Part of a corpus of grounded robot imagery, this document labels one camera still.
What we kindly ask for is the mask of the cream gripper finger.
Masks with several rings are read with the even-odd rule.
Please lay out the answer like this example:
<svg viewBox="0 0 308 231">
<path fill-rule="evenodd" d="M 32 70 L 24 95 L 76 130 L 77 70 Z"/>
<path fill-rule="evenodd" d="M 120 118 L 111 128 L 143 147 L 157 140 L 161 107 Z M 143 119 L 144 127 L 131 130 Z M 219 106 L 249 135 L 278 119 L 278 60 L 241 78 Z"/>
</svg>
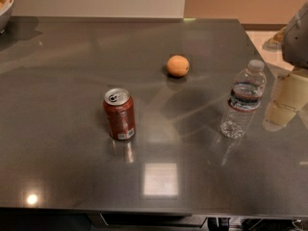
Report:
<svg viewBox="0 0 308 231">
<path fill-rule="evenodd" d="M 276 132 L 285 128 L 308 103 L 308 69 L 294 68 L 278 73 L 266 108 L 263 126 Z"/>
</svg>

